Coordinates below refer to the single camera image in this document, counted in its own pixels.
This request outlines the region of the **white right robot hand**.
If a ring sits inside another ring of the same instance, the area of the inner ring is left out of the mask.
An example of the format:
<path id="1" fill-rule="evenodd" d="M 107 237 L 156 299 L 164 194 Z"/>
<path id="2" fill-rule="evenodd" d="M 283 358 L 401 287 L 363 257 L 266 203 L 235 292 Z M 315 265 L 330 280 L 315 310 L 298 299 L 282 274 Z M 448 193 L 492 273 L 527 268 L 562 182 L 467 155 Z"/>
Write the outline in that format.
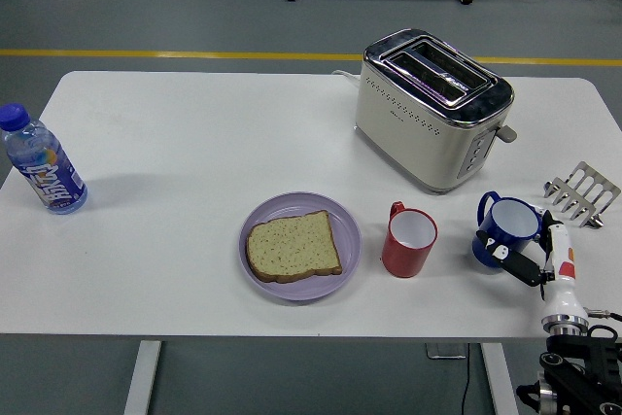
<path id="1" fill-rule="evenodd" d="M 564 223 L 548 210 L 542 218 L 539 245 L 546 255 L 540 267 L 523 254 L 511 250 L 485 231 L 476 231 L 477 244 L 504 271 L 530 287 L 540 287 L 545 302 L 541 323 L 550 334 L 579 335 L 587 332 L 587 312 L 575 295 L 575 264 L 570 235 Z"/>

